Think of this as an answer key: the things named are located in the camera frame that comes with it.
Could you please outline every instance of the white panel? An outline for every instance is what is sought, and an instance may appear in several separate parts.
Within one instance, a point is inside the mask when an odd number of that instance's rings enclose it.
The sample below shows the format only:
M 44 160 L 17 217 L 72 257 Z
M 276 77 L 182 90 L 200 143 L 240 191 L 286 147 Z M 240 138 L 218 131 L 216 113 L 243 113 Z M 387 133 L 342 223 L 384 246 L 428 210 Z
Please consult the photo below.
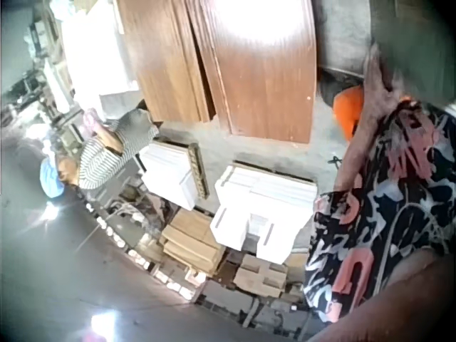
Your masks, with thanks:
M 217 242 L 240 249 L 248 230 L 260 238 L 257 256 L 277 264 L 311 218 L 317 194 L 314 183 L 240 165 L 230 165 L 215 189 L 221 207 L 211 228 Z
M 149 191 L 182 208 L 192 210 L 198 191 L 187 153 L 153 142 L 140 151 L 146 168 L 142 180 Z
M 240 251 L 247 234 L 249 213 L 240 209 L 220 207 L 212 219 L 210 227 L 219 244 Z

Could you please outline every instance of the stacked wooden board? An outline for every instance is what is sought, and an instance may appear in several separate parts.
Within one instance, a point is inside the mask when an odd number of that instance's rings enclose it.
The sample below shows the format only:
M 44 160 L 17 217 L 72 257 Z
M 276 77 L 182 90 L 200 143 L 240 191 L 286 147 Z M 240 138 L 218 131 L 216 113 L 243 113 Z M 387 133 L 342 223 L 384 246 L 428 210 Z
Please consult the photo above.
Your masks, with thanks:
M 118 0 L 155 121 L 308 143 L 316 92 L 311 0 Z
M 212 276 L 222 260 L 225 247 L 215 241 L 210 222 L 211 217 L 201 212 L 180 210 L 163 230 L 164 252 Z

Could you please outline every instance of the wooden plank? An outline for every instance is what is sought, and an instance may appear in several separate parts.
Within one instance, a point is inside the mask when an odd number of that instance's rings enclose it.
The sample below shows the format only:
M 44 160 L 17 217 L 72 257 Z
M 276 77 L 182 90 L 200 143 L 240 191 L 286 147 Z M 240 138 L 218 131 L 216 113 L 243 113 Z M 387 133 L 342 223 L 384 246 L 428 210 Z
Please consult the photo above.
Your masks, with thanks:
M 209 121 L 184 0 L 118 0 L 130 60 L 154 121 Z
M 175 229 L 190 235 L 194 239 L 202 241 L 207 230 L 210 230 L 210 217 L 207 217 L 200 212 L 192 210 L 180 210 L 170 225 Z
M 164 251 L 166 254 L 182 262 L 183 264 L 201 270 L 207 274 L 212 271 L 212 268 L 214 266 L 211 261 L 199 258 L 196 254 L 186 251 L 170 241 L 165 244 Z
M 187 0 L 221 127 L 308 143 L 316 90 L 311 0 Z
M 212 261 L 217 256 L 218 250 L 214 247 L 193 239 L 191 236 L 186 235 L 180 230 L 177 230 L 169 225 L 163 230 L 162 235 L 173 244 L 178 245 L 180 248 L 198 256 L 201 259 Z

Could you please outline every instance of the black patterned fabric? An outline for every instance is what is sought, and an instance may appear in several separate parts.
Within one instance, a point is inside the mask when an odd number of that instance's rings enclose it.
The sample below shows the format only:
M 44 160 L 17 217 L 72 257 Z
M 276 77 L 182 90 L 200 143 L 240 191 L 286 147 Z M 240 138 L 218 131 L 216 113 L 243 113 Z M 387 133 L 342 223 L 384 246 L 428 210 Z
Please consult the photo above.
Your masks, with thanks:
M 316 200 L 304 294 L 322 321 L 376 295 L 417 249 L 455 252 L 455 151 L 456 119 L 403 103 L 379 125 L 355 187 Z

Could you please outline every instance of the gray striped top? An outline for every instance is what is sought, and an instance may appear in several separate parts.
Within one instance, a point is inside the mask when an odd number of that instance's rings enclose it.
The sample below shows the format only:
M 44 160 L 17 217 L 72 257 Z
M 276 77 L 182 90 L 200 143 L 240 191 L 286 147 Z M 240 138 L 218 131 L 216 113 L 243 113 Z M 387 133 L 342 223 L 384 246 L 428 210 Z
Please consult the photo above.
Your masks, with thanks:
M 149 121 L 149 112 L 142 109 L 134 109 L 119 120 L 106 122 L 105 126 L 123 143 L 123 154 L 109 151 L 97 137 L 87 140 L 81 152 L 81 189 L 92 190 L 103 185 L 158 135 L 158 128 Z

